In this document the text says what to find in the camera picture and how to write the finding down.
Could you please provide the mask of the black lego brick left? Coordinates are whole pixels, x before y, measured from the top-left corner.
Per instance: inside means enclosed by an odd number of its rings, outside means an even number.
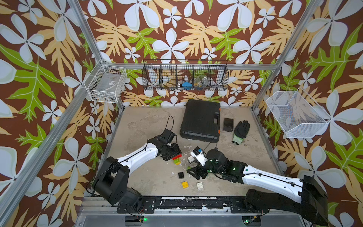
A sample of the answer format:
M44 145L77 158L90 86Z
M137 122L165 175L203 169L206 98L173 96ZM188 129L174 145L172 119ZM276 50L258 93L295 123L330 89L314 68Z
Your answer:
M178 178L179 179L184 179L184 172L179 172L178 173Z

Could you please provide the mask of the yellow lego brick lower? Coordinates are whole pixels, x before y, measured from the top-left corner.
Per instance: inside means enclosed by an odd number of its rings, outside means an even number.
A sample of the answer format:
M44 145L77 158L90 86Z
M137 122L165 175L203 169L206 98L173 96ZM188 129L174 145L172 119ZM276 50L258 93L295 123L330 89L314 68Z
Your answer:
M188 187L189 187L189 184L188 184L188 182L187 182L187 181L182 182L182 183L181 183L181 185L182 185L182 188L183 188L183 189L186 189L186 188L188 188Z

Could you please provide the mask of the small black box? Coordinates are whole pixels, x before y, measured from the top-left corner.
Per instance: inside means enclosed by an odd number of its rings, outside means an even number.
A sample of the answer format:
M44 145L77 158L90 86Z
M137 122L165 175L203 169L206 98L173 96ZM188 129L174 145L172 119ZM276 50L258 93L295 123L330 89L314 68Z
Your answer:
M234 120L231 118L224 118L223 131L233 132L233 129L234 129Z

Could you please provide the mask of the black work glove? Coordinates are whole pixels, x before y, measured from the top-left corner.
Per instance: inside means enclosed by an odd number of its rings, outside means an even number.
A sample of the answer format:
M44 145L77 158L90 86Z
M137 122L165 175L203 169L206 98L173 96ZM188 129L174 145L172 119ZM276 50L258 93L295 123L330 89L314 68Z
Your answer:
M234 129L232 143L240 145L244 142L250 130L250 123L246 120L240 121Z

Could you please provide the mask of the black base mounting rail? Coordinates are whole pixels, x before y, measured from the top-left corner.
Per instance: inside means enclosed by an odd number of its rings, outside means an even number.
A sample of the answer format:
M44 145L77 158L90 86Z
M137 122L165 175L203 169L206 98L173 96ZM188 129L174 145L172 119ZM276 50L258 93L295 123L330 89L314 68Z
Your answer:
M143 212L144 214L155 214L156 210L210 210L228 209L231 213L257 213L264 214L269 209L261 209L245 203L244 196L217 196L217 197L170 197L170 196L144 196L138 210L119 203L117 213L130 214Z

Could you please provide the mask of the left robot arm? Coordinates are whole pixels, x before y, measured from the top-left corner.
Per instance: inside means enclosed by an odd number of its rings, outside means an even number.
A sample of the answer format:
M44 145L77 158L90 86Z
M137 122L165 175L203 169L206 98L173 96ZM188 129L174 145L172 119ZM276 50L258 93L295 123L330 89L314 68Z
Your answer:
M121 157L108 157L92 181L92 189L111 205L123 203L132 208L140 208L143 200L141 193L128 187L129 176L150 160L161 157L169 161L179 155L181 150L176 142L177 136L164 129L139 149Z

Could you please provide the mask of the white lego brick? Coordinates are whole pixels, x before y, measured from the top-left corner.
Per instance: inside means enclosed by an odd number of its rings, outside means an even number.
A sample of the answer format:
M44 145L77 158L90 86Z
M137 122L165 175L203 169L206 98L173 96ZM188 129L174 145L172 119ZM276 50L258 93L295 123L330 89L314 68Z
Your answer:
M188 157L188 162L191 164L195 161L195 158L193 156Z
M202 182L197 182L196 183L197 189L198 190L202 190L203 189L203 183Z

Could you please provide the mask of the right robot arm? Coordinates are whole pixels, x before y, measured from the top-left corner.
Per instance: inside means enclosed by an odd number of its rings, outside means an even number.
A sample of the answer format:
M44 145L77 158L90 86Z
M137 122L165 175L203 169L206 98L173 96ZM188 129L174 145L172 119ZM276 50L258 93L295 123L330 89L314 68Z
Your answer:
M266 189L249 190L244 203L256 210L274 209L299 214L315 225L328 225L328 196L314 177L291 178L259 170L244 162L229 160L217 148L205 153L196 147L191 156L197 165L188 173L200 180L208 174L232 183Z

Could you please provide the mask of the black plastic tool case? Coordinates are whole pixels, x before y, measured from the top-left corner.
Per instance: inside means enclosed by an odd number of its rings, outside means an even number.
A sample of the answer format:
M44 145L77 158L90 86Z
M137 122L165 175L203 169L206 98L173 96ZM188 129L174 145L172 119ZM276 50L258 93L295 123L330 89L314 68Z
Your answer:
M204 100L188 100L180 136L185 139L217 143L220 137L221 105Z

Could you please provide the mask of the red lego brick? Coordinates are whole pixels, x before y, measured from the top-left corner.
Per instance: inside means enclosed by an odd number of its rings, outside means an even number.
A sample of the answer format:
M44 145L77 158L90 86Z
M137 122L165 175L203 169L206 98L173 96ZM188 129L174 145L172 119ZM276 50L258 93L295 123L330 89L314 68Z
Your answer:
M182 154L180 154L180 155L177 155L177 156L173 157L173 158L172 158L172 160L176 160L176 159L179 159L179 158L181 158L181 157L182 157Z

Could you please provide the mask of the white mesh basket right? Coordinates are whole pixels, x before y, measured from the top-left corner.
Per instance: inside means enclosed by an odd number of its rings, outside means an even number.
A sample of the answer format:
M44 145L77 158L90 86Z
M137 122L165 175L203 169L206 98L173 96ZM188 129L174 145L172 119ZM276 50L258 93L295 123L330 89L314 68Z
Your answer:
M313 138L328 126L329 116L304 89L277 91L266 105L289 139Z

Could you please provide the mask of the light green lego brick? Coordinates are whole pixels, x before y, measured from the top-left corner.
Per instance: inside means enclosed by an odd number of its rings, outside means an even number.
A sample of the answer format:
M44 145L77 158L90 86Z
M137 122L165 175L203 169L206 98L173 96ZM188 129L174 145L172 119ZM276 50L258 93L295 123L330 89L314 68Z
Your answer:
M175 159L175 160L174 160L174 164L175 164L175 165L180 165L180 164L181 164L180 159Z

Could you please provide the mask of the blue object in basket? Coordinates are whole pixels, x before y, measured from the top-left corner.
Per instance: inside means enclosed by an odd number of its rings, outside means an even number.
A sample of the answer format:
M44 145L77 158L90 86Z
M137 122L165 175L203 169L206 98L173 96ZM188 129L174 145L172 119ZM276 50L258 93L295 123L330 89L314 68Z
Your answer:
M184 90L191 90L193 88L193 85L189 82L184 82L181 87L184 89Z

